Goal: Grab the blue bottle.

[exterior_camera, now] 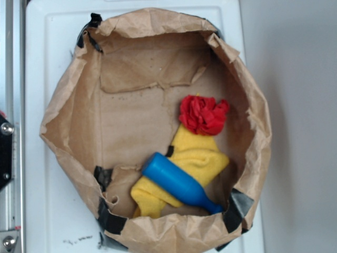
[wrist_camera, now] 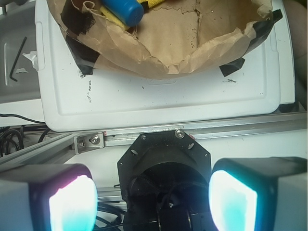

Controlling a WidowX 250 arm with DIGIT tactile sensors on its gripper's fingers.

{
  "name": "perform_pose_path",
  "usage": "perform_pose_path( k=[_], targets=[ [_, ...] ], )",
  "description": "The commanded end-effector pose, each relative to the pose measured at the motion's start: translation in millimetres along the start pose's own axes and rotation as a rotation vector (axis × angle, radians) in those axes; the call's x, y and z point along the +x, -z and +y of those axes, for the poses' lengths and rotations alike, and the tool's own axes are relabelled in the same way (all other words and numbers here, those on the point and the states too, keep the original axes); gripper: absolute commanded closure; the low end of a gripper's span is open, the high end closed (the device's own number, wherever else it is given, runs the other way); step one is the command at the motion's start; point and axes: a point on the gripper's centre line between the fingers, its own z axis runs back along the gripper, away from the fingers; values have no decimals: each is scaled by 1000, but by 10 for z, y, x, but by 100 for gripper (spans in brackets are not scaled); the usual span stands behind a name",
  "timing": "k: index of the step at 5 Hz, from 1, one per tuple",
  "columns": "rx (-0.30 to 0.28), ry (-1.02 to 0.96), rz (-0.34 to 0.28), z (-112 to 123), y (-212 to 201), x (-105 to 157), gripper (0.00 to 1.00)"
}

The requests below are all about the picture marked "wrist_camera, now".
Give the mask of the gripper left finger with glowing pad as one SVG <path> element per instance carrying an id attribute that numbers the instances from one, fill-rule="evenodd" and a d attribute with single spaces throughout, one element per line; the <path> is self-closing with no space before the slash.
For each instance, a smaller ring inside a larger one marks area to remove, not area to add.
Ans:
<path id="1" fill-rule="evenodd" d="M 98 193 L 83 164 L 2 165 L 2 231 L 90 231 Z"/>

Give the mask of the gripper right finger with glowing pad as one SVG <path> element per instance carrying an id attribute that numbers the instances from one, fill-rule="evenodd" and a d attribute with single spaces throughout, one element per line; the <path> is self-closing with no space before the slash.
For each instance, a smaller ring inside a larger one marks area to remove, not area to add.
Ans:
<path id="1" fill-rule="evenodd" d="M 220 231 L 306 231 L 308 161 L 302 157 L 222 158 L 209 206 Z"/>

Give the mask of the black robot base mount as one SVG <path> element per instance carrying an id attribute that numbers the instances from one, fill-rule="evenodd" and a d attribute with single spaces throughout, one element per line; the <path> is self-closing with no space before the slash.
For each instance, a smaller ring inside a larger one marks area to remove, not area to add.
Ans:
<path id="1" fill-rule="evenodd" d="M 126 231 L 214 231 L 208 186 L 211 155 L 200 144 L 186 149 L 170 132 L 152 142 L 136 140 L 117 163 Z"/>

